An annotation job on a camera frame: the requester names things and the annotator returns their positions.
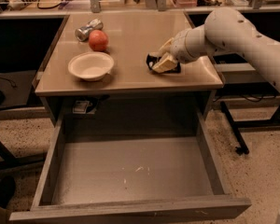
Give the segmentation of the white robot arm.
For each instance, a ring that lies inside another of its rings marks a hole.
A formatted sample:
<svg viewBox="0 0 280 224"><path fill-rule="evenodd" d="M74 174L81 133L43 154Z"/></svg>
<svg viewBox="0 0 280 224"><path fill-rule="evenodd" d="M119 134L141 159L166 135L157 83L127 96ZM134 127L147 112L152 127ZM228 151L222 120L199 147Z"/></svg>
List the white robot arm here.
<svg viewBox="0 0 280 224"><path fill-rule="evenodd" d="M260 33L230 7L213 10L203 25L180 31L158 51L150 52L147 66L160 74L217 52L240 55L280 93L280 42Z"/></svg>

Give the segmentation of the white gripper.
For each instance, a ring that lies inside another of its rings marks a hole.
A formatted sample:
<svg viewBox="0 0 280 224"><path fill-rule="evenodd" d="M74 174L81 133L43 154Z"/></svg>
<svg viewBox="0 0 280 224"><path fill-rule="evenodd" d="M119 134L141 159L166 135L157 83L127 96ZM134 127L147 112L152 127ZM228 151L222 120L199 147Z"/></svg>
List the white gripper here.
<svg viewBox="0 0 280 224"><path fill-rule="evenodd" d="M157 51L149 53L158 57L152 65L152 70L164 73L177 67L180 63L191 63L200 57L214 53L216 47L205 37L204 26L185 29L174 38L168 39Z"/></svg>

